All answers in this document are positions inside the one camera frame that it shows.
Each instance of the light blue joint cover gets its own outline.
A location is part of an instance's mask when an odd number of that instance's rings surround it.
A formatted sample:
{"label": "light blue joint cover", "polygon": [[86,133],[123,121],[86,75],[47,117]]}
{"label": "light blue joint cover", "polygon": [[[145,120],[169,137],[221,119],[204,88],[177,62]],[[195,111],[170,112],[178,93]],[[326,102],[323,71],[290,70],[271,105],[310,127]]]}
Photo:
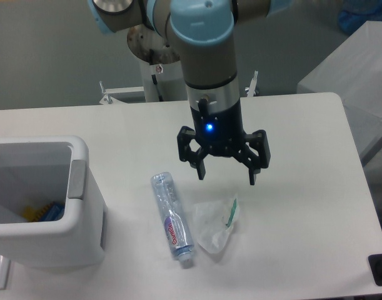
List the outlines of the light blue joint cover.
{"label": "light blue joint cover", "polygon": [[271,0],[270,10],[268,11],[267,17],[283,11],[291,6],[293,0]]}
{"label": "light blue joint cover", "polygon": [[156,27],[154,27],[154,22],[153,22],[153,9],[154,5],[156,3],[156,0],[148,0],[148,5],[146,6],[146,15],[148,16],[149,22],[152,24],[153,29],[158,33],[156,30]]}
{"label": "light blue joint cover", "polygon": [[172,0],[171,27],[183,41],[212,46],[233,32],[234,17],[228,0]]}
{"label": "light blue joint cover", "polygon": [[92,0],[88,0],[88,6],[89,6],[89,9],[92,12],[93,18],[95,18],[95,22],[98,25],[100,31],[103,34],[111,34],[111,33],[113,33],[112,30],[110,30],[110,28],[108,28],[108,26],[103,22],[103,20],[99,16],[98,12],[96,11],[96,8],[93,5]]}

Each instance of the white table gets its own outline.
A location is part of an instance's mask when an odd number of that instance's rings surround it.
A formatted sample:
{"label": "white table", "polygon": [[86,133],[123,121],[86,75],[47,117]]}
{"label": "white table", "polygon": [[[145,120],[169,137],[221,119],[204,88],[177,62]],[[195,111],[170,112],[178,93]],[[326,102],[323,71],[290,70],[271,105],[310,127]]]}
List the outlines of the white table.
{"label": "white table", "polygon": [[[0,299],[314,299],[382,293],[367,257],[382,233],[335,94],[243,99],[247,132],[265,129],[271,165],[250,186],[235,159],[207,157],[206,177],[180,162],[187,102],[0,111],[0,136],[75,134],[109,207],[97,266],[13,264]],[[196,246],[194,267],[171,259],[149,183],[170,171],[188,216],[238,192],[241,218],[222,254]]]}

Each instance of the plastic bottle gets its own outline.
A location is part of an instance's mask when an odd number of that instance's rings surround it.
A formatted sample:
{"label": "plastic bottle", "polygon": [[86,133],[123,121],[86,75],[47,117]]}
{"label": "plastic bottle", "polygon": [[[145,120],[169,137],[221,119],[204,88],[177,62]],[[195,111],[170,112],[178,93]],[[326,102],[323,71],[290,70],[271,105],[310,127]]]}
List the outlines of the plastic bottle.
{"label": "plastic bottle", "polygon": [[382,0],[344,0],[338,24],[347,34],[353,34],[366,21],[382,21]]}
{"label": "plastic bottle", "polygon": [[171,254],[182,263],[189,261],[193,256],[194,242],[176,195],[173,177],[163,172],[153,176],[151,184]]}

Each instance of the trash bin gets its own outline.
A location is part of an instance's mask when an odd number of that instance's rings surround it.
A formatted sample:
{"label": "trash bin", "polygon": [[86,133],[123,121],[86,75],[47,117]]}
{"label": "trash bin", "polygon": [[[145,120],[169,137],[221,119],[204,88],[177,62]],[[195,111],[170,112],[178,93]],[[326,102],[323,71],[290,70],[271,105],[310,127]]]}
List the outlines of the trash bin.
{"label": "trash bin", "polygon": [[[64,205],[61,219],[22,217],[51,203]],[[35,267],[99,263],[106,213],[82,139],[0,137],[0,255]]]}

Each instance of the crumpled plastic wrapper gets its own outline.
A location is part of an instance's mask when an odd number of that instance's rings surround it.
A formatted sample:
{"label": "crumpled plastic wrapper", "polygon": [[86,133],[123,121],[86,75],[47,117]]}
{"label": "crumpled plastic wrapper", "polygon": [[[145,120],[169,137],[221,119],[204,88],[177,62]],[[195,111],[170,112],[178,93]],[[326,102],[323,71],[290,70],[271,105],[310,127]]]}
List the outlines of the crumpled plastic wrapper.
{"label": "crumpled plastic wrapper", "polygon": [[239,219],[236,197],[230,201],[204,202],[194,205],[193,223],[196,240],[211,254],[220,253]]}

